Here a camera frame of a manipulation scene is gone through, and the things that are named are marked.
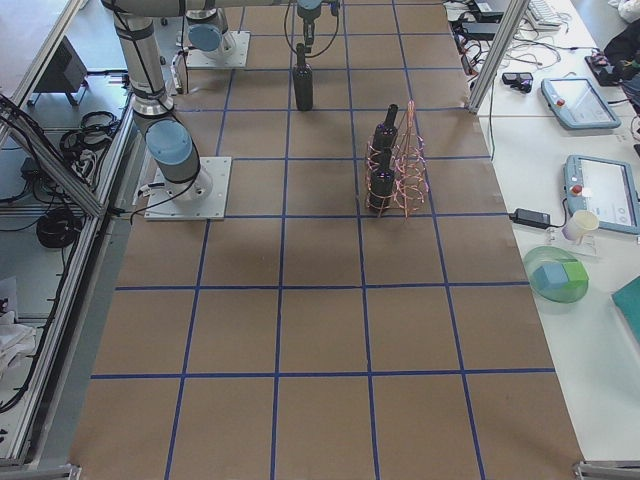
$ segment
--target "black bottle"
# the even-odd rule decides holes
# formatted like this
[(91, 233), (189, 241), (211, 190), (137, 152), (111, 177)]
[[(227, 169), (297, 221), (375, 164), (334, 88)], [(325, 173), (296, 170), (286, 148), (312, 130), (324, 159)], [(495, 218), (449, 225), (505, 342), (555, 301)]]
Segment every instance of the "black bottle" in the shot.
[(389, 105), (387, 110), (387, 117), (384, 122), (376, 127), (376, 131), (373, 134), (373, 141), (371, 142), (371, 160), (374, 163), (378, 163), (376, 158), (378, 152), (382, 152), (385, 148), (393, 148), (396, 143), (396, 137), (398, 136), (398, 129), (394, 123), (396, 121), (396, 115), (398, 114), (398, 106), (395, 103)]
[(293, 91), (296, 94), (296, 107), (301, 112), (313, 108), (313, 72), (305, 58), (305, 46), (296, 45), (296, 65), (291, 69), (293, 77)]
[(393, 193), (395, 174), (391, 170), (391, 149), (385, 147), (377, 155), (378, 165), (371, 172), (369, 209), (381, 213), (389, 207), (389, 197)]

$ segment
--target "white keyboard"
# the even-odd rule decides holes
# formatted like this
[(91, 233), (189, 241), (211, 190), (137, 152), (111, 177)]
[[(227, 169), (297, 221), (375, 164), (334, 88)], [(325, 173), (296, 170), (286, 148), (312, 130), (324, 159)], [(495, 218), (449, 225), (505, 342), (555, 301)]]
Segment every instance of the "white keyboard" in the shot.
[(563, 23), (547, 0), (529, 0), (525, 16), (534, 30), (559, 30)]

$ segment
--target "paper cup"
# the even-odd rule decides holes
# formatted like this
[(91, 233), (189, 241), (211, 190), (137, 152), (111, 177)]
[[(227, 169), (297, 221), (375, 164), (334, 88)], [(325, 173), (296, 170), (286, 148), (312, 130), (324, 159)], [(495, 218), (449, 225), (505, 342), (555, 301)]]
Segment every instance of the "paper cup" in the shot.
[(580, 242), (582, 237), (593, 232), (600, 226), (600, 220), (595, 213), (588, 210), (577, 210), (562, 229), (567, 240)]

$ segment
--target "tablet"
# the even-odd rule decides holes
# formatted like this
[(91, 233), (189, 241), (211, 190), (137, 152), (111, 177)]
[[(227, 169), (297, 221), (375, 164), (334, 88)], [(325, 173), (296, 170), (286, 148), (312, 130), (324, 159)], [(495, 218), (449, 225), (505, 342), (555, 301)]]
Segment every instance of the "tablet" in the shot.
[(620, 119), (588, 78), (545, 78), (540, 88), (551, 111), (565, 128), (620, 126)]
[(600, 228), (640, 234), (638, 194), (631, 165), (571, 155), (564, 173), (569, 213), (589, 210), (600, 219)]

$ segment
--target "wire rack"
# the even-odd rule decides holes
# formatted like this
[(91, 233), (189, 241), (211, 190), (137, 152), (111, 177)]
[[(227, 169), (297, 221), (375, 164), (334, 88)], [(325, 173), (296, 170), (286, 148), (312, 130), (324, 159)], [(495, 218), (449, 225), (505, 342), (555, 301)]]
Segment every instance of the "wire rack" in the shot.
[(424, 158), (424, 140), (415, 129), (415, 103), (410, 100), (407, 111), (402, 116), (398, 128), (398, 137), (393, 148), (391, 168), (394, 173), (392, 193), (380, 196), (371, 189), (371, 177), (379, 164), (374, 160), (381, 152), (372, 146), (373, 137), (367, 142), (366, 181), (367, 208), (378, 215), (390, 209), (400, 209), (405, 217), (418, 211), (427, 199), (429, 185), (426, 179), (427, 164)]

